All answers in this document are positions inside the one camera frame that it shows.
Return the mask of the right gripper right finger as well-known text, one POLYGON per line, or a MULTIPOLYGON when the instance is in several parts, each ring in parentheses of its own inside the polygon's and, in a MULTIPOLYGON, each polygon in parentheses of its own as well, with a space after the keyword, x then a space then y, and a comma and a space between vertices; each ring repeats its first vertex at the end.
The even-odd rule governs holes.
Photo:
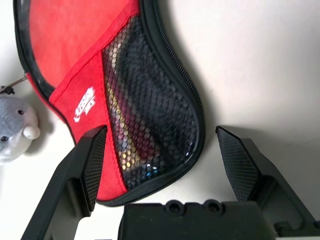
POLYGON ((318 235, 318 221, 255 143, 230 127, 215 132, 236 199, 255 202, 279 236, 318 235))

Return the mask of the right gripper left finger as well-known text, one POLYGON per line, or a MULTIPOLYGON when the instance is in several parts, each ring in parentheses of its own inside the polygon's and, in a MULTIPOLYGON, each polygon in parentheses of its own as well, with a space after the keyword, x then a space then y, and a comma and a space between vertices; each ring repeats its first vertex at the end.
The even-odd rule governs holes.
POLYGON ((81 219, 96 204, 107 127, 86 132, 56 167, 23 235, 23 240, 72 240, 81 219))

